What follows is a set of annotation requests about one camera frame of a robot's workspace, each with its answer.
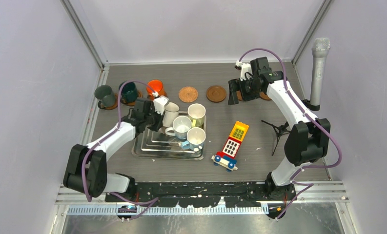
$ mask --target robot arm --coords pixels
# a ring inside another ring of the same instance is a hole
[[[107,161],[111,156],[142,133],[146,127],[158,131],[162,127],[164,107],[169,99],[161,96],[151,101],[138,98],[129,115],[122,117],[120,124],[108,131],[99,139],[87,145],[75,145],[70,152],[67,168],[64,175],[64,186],[84,193],[81,165],[85,154],[95,145],[86,164],[85,169],[88,193],[98,197],[101,193],[124,193],[134,180],[126,175],[108,174]]]
[[[241,77],[229,81],[228,104],[237,104],[236,92],[239,90],[243,101],[259,98],[259,93],[264,92],[279,107],[290,126],[291,132],[285,143],[285,158],[273,172],[268,174],[266,185],[267,193],[274,191],[277,187],[289,185],[292,175],[301,167],[307,166],[318,159],[326,156],[328,149],[328,138],[308,118],[309,114],[323,126],[328,132],[330,123],[327,119],[318,119],[303,103],[296,98],[297,102],[304,107],[302,112],[293,102],[284,87],[284,75],[281,71],[273,72],[269,67],[266,57],[252,60],[250,64],[237,62],[235,68],[245,67],[252,77]],[[290,88],[288,91],[296,97]]]

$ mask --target white mug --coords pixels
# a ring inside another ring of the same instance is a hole
[[[186,139],[187,132],[192,127],[192,121],[186,116],[179,116],[173,121],[173,127],[166,128],[164,133],[179,139]]]
[[[202,128],[191,128],[187,132],[187,141],[181,143],[184,150],[191,149],[195,152],[203,149],[206,140],[206,132]]]
[[[192,104],[187,109],[187,115],[192,120],[192,127],[201,127],[204,124],[206,108],[199,103]]]
[[[164,108],[163,127],[172,126],[173,121],[179,115],[180,107],[173,102],[169,102]]]

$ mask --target microphone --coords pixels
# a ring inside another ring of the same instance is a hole
[[[318,106],[320,109],[321,88],[323,85],[324,67],[326,58],[330,51],[330,39],[317,38],[312,46],[312,80],[311,80],[311,96],[310,104]]]

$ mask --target brown coaster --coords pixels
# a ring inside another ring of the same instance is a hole
[[[221,102],[226,98],[226,90],[219,85],[210,86],[206,91],[206,97],[211,102]]]
[[[138,98],[142,98],[143,97],[143,94],[142,94],[142,92],[140,90],[137,90],[137,97]],[[122,104],[126,105],[126,106],[134,106],[134,104],[136,103],[135,101],[134,102],[130,102],[130,103],[126,103],[126,102],[124,102],[123,98],[120,100],[120,102]]]
[[[112,107],[108,107],[108,108],[105,108],[103,104],[101,104],[101,101],[99,101],[98,103],[98,107],[102,110],[106,110],[106,111],[111,111],[111,110],[114,110],[117,108],[118,106],[118,103],[117,103],[117,99],[119,98],[119,96],[117,94],[114,94],[114,96],[116,96],[116,103],[114,103],[114,105]]]
[[[186,103],[194,102],[197,98],[198,98],[198,90],[196,90],[192,86],[183,87],[179,91],[179,99],[182,102],[186,102]]]
[[[241,92],[240,92],[239,90],[236,91],[236,96],[238,96],[238,101],[243,101],[243,100],[242,100]]]
[[[271,101],[272,99],[270,99],[268,97],[268,95],[264,94],[263,92],[260,92],[259,93],[259,97],[262,99],[262,100],[265,100],[265,101]]]

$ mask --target metal tray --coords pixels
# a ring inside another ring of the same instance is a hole
[[[180,116],[187,116],[187,112],[179,112]],[[134,141],[131,153],[135,157],[142,158],[165,158],[165,159],[182,159],[182,160],[201,160],[204,157],[206,143],[202,150],[197,152],[193,150],[183,150],[180,143],[185,140],[180,140],[175,136],[164,134],[164,129],[153,132],[146,129],[143,134],[140,134]],[[203,129],[206,132],[206,117],[204,120]]]

